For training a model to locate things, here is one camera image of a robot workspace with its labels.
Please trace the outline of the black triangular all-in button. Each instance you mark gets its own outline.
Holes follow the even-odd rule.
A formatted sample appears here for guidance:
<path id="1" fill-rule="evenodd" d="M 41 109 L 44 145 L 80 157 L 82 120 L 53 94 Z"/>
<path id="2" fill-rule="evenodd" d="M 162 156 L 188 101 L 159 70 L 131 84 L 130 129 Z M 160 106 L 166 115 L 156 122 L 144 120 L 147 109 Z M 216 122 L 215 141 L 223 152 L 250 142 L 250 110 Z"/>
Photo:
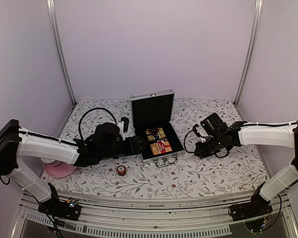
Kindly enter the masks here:
<path id="1" fill-rule="evenodd" d="M 160 128 L 151 128 L 151 129 L 148 129 L 148 132 L 150 133 L 150 135 L 152 135 L 153 137 L 159 137 L 159 131 L 160 131 Z"/>

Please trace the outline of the red black poker chip stack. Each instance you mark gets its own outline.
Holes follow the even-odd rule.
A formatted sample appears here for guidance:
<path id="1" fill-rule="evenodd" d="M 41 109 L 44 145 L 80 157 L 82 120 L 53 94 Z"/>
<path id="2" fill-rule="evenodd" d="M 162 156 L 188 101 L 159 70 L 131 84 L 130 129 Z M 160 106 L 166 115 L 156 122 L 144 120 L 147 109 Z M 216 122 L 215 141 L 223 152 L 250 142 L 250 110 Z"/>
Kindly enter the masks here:
<path id="1" fill-rule="evenodd" d="M 117 174 L 118 174 L 119 176 L 124 176 L 126 173 L 127 173 L 127 168 L 126 168 L 125 166 L 123 166 L 123 165 L 119 165 L 119 166 L 117 167 Z"/>

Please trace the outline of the aluminium poker case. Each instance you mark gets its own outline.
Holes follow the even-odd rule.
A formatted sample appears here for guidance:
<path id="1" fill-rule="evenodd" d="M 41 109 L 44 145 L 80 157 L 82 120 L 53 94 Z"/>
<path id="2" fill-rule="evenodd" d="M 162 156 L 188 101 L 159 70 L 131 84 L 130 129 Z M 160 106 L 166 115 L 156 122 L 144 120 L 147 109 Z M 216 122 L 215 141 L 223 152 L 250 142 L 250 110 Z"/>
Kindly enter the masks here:
<path id="1" fill-rule="evenodd" d="M 183 145 L 170 123 L 174 96 L 173 89 L 130 96 L 135 134 L 148 143 L 141 153 L 142 161 L 154 163 L 158 168 L 176 164 L 178 157 L 184 154 Z M 166 138 L 161 140 L 169 142 L 172 152 L 153 155 L 150 145 L 157 141 L 148 141 L 146 130 L 158 127 L 162 127 L 166 135 Z"/>

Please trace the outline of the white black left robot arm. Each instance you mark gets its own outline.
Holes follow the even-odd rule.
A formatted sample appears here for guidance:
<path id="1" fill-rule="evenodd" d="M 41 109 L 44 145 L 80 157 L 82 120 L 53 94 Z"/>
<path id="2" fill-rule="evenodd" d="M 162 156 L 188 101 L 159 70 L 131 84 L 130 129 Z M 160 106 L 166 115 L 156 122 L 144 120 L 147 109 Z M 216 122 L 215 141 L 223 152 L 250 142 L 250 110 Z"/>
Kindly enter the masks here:
<path id="1" fill-rule="evenodd" d="M 0 176 L 13 180 L 31 193 L 53 215 L 60 215 L 64 205 L 52 195 L 52 186 L 38 178 L 22 158 L 33 157 L 44 162 L 88 167 L 104 159 L 142 153 L 148 142 L 136 135 L 125 137 L 123 129 L 122 122 L 106 122 L 98 125 L 86 139 L 70 141 L 32 132 L 12 119 L 0 130 Z"/>

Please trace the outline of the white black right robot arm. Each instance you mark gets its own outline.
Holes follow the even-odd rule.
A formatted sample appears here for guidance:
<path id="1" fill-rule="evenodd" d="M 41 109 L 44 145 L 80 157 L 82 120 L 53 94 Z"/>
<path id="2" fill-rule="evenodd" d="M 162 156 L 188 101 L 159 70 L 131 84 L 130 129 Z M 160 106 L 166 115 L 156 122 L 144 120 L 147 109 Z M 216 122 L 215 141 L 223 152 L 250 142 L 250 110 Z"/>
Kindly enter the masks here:
<path id="1" fill-rule="evenodd" d="M 247 204 L 251 216 L 258 216 L 265 210 L 266 203 L 298 182 L 298 120 L 280 123 L 236 121 L 227 125 L 213 113 L 194 125 L 193 131 L 200 138 L 193 153 L 201 159 L 218 156 L 221 150 L 225 150 L 225 156 L 228 156 L 232 148 L 251 145 L 288 149 L 293 155 L 283 168 L 254 192 Z"/>

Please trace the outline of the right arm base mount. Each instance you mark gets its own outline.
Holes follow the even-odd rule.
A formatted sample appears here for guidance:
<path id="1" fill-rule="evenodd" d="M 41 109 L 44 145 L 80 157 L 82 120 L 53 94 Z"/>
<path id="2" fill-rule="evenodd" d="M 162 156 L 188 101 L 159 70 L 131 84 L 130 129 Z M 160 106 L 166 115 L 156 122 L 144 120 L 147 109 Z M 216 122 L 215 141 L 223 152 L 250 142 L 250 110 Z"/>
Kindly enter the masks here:
<path id="1" fill-rule="evenodd" d="M 233 221 L 240 221 L 269 214 L 273 211 L 270 201 L 260 196 L 260 188 L 256 189 L 249 202 L 233 204 L 228 209 L 228 214 Z"/>

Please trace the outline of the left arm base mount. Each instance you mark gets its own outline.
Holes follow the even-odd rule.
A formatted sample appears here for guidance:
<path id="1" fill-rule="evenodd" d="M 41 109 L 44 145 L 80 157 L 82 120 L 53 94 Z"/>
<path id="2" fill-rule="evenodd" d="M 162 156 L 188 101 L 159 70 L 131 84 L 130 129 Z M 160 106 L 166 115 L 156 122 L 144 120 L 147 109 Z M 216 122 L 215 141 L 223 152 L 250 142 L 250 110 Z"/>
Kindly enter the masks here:
<path id="1" fill-rule="evenodd" d="M 57 193 L 46 202 L 40 202 L 38 211 L 52 217 L 63 218 L 71 221 L 78 221 L 82 207 L 77 199 L 68 198 L 61 201 Z"/>

